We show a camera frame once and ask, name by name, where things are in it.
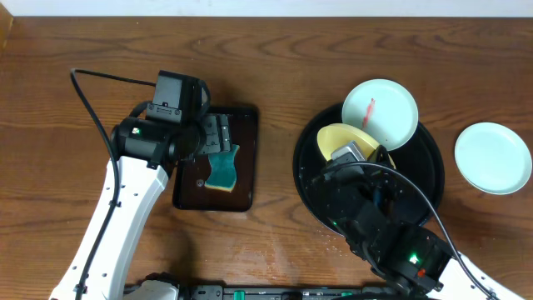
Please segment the green and yellow sponge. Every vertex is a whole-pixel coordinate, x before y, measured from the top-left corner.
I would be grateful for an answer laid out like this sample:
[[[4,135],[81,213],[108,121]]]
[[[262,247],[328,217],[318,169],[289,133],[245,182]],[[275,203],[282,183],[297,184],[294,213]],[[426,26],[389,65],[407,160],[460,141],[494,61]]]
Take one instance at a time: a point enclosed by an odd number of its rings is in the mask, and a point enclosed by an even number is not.
[[[205,187],[231,193],[237,183],[237,170],[235,157],[240,146],[232,145],[229,152],[213,153],[208,155],[211,173],[205,181]]]

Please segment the yellow plate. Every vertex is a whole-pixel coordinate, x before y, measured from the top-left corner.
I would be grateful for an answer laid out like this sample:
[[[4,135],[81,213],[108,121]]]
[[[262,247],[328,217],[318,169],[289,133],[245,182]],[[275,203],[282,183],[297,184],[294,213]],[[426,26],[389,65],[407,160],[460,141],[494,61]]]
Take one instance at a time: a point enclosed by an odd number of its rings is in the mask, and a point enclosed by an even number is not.
[[[321,155],[328,163],[333,162],[331,154],[350,141],[356,142],[366,156],[366,161],[370,161],[371,155],[380,146],[369,134],[344,123],[333,123],[321,128],[316,135],[316,141]]]

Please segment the light green plate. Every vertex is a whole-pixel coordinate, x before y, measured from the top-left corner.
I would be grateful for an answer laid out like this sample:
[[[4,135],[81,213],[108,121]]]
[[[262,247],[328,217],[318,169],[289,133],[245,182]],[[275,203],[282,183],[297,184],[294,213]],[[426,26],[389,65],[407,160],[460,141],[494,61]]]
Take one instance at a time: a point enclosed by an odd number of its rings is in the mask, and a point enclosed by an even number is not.
[[[478,122],[464,129],[456,139],[454,157],[462,177],[484,193],[515,193],[532,174],[530,149],[499,123]]]

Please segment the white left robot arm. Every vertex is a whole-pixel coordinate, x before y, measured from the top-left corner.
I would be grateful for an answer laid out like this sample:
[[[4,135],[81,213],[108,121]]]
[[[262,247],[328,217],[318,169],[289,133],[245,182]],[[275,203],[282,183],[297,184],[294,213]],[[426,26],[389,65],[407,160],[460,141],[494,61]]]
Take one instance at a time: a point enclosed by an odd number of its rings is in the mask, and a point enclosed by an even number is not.
[[[126,117],[92,219],[53,299],[120,299],[147,217],[181,159],[230,150],[224,114],[189,124]]]

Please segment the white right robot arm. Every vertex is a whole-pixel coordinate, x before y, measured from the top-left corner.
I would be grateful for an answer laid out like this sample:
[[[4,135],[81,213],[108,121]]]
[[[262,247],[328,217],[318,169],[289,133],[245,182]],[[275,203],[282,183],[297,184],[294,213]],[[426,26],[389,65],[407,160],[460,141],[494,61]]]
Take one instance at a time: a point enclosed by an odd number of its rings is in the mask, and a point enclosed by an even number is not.
[[[389,162],[359,160],[346,153],[312,180],[311,202],[346,239],[371,271],[406,298],[517,299],[519,296],[460,253],[449,233],[441,237],[394,217],[402,197],[431,201]]]

